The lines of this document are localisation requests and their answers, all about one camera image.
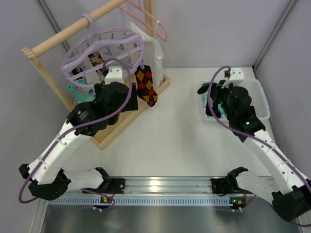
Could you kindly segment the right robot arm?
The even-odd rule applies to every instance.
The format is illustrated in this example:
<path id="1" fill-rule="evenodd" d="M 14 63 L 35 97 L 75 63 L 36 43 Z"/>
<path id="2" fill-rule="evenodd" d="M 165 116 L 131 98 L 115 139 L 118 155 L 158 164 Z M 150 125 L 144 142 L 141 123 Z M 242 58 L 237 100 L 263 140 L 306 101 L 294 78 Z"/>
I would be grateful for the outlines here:
<path id="1" fill-rule="evenodd" d="M 241 86 L 217 87 L 213 105 L 221 105 L 231 131 L 259 158 L 273 176 L 270 184 L 244 167 L 229 172 L 234 185 L 270 203 L 289 222 L 311 209 L 311 181 L 300 172 L 272 141 L 265 125 L 256 116 L 248 91 Z"/>

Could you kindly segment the mint green sock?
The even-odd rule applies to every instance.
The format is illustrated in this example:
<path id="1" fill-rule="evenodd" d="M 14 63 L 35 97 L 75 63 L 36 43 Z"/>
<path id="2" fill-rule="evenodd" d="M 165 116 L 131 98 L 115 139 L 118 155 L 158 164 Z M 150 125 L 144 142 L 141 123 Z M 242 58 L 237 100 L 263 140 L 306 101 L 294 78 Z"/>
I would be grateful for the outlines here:
<path id="1" fill-rule="evenodd" d="M 212 113 L 208 107 L 207 93 L 202 95 L 201 102 L 202 102 L 202 106 L 203 106 L 205 115 L 208 117 L 213 117 L 213 115 L 212 115 Z M 217 116 L 217 118 L 222 118 L 225 116 L 225 112 L 222 108 L 221 103 L 219 103 L 216 107 L 213 107 L 213 111 L 214 111 L 215 115 Z"/>
<path id="2" fill-rule="evenodd" d="M 95 90 L 94 90 L 94 86 L 92 85 L 92 83 L 90 83 L 92 88 L 81 88 L 78 87 L 74 84 L 70 84 L 67 86 L 67 91 L 72 94 L 77 101 L 79 102 L 88 102 L 88 101 L 93 101 L 95 99 Z"/>

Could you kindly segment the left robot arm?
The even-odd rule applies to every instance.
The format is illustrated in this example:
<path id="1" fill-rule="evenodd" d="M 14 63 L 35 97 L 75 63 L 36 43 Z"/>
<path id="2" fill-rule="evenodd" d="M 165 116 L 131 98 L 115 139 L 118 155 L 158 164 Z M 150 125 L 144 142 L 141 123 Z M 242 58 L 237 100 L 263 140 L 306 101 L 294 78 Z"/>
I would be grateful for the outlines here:
<path id="1" fill-rule="evenodd" d="M 63 169 L 76 150 L 98 131 L 114 125 L 121 112 L 138 109 L 136 84 L 96 84 L 96 97 L 77 104 L 67 116 L 59 134 L 32 163 L 19 171 L 35 198 L 54 200 L 68 191 L 85 190 L 104 193 L 110 177 L 102 167 L 82 171 Z"/>

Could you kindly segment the purple round clip hanger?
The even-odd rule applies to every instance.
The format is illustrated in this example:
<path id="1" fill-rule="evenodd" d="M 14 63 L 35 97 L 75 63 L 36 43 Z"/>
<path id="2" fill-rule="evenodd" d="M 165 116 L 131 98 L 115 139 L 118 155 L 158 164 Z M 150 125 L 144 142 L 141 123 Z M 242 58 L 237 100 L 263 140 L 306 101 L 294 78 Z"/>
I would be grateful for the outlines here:
<path id="1" fill-rule="evenodd" d="M 139 34 L 129 29 L 98 30 L 88 14 L 84 13 L 83 18 L 88 20 L 90 34 L 69 49 L 61 66 L 70 84 L 89 89 L 92 88 L 90 83 L 104 83 L 104 70 L 120 65 L 116 61 L 108 61 L 109 58 L 124 62 L 131 74 L 135 73 L 138 66 L 144 67 L 144 42 Z M 104 63 L 94 67 L 88 55 L 96 51 L 100 53 Z M 76 67 L 83 72 L 73 75 L 71 71 Z"/>

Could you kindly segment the black red yellow argyle sock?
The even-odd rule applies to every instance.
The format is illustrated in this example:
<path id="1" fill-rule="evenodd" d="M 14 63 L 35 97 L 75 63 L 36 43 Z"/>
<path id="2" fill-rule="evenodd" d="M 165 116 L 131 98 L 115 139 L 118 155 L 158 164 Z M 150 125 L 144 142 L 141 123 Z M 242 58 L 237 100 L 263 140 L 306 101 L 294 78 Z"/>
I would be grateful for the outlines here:
<path id="1" fill-rule="evenodd" d="M 149 107 L 153 107 L 158 99 L 158 95 L 153 88 L 153 77 L 151 67 L 144 65 L 144 68 L 138 66 L 135 71 L 137 83 L 137 95 L 145 101 Z"/>

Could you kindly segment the black blue sock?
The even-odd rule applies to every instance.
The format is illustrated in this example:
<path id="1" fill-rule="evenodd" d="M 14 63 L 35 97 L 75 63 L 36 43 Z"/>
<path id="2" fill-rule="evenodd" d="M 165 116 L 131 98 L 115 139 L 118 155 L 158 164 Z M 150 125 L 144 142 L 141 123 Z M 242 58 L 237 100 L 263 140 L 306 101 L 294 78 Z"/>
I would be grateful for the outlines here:
<path id="1" fill-rule="evenodd" d="M 76 67 L 71 72 L 73 75 L 77 75 L 77 74 L 80 74 L 81 72 L 83 72 L 83 70 L 81 70 L 79 67 Z"/>

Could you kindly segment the black sock with grey patches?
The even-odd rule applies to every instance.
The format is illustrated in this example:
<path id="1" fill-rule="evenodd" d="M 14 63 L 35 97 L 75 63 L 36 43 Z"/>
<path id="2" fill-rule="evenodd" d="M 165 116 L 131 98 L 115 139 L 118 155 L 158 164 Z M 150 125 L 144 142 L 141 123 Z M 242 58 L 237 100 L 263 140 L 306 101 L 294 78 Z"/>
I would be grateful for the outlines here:
<path id="1" fill-rule="evenodd" d="M 217 86 L 216 83 L 203 83 L 201 85 L 201 87 L 197 90 L 197 94 L 199 95 L 203 95 L 204 97 L 204 103 L 205 103 L 205 113 L 208 117 L 213 117 L 209 106 L 208 106 L 208 100 L 207 100 L 207 96 L 208 96 L 208 88 L 211 85 L 211 96 L 213 95 L 214 92 L 214 88 Z M 218 105 L 213 105 L 212 107 L 214 114 L 217 116 L 217 118 L 221 117 L 221 113 L 219 111 Z"/>

